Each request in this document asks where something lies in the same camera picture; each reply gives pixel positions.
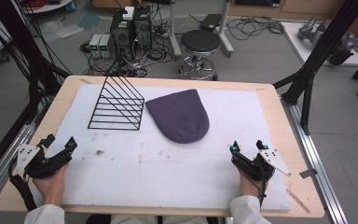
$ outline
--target lab coat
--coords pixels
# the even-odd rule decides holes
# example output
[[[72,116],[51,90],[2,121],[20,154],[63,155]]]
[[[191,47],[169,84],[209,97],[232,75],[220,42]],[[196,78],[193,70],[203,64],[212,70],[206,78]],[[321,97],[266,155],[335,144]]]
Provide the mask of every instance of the lab coat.
[[[230,203],[234,224],[270,224],[260,214],[260,203],[254,196],[241,196]],[[45,204],[29,212],[24,224],[64,224],[64,211],[56,205]]]

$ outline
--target purple cloth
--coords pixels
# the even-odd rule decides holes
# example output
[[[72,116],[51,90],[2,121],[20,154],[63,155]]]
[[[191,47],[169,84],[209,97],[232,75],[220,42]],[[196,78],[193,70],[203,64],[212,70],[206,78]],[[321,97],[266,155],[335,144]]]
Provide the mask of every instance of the purple cloth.
[[[200,140],[209,130],[209,119],[197,90],[180,91],[146,102],[159,130],[176,143]]]

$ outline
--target black stool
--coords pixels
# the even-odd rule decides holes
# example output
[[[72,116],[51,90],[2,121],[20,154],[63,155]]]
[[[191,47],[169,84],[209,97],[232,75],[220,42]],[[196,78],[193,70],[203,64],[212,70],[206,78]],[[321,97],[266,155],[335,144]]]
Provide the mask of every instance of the black stool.
[[[217,74],[213,63],[205,56],[215,53],[220,47],[220,39],[212,32],[205,30],[193,30],[182,35],[182,49],[192,54],[180,63],[180,76],[192,79],[205,79],[213,76],[217,80]]]

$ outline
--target hand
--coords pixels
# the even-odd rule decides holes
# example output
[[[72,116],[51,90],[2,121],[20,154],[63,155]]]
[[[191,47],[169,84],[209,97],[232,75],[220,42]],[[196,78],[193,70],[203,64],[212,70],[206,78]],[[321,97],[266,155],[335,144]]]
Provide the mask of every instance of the hand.
[[[62,205],[66,163],[55,175],[43,179],[34,178],[34,185],[42,194],[45,204]]]
[[[242,195],[252,195],[258,198],[260,196],[259,189],[261,189],[261,181],[254,181],[250,179],[247,175],[244,175],[240,172],[240,196]]]

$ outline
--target desk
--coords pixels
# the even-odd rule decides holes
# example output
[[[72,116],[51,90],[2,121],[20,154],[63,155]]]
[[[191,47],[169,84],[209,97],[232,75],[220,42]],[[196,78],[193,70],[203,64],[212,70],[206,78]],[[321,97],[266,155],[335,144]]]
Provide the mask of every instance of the desk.
[[[50,133],[56,133],[71,106],[77,90],[83,84],[103,84],[104,77],[68,77],[48,113],[34,134],[32,145]],[[253,91],[258,95],[273,145],[280,149],[292,177],[285,177],[285,185],[290,195],[293,209],[287,213],[263,213],[266,217],[322,217],[324,210],[311,178],[303,179],[299,173],[307,170],[296,143],[289,121],[283,111],[281,101],[272,85],[234,82],[208,82],[194,80],[130,78],[134,86],[203,88],[216,90]],[[151,215],[190,215],[228,217],[228,210],[193,210],[173,208],[134,208],[109,206],[65,206],[67,212],[106,213],[106,214],[151,214]],[[7,183],[0,194],[0,211],[26,211],[17,190]]]

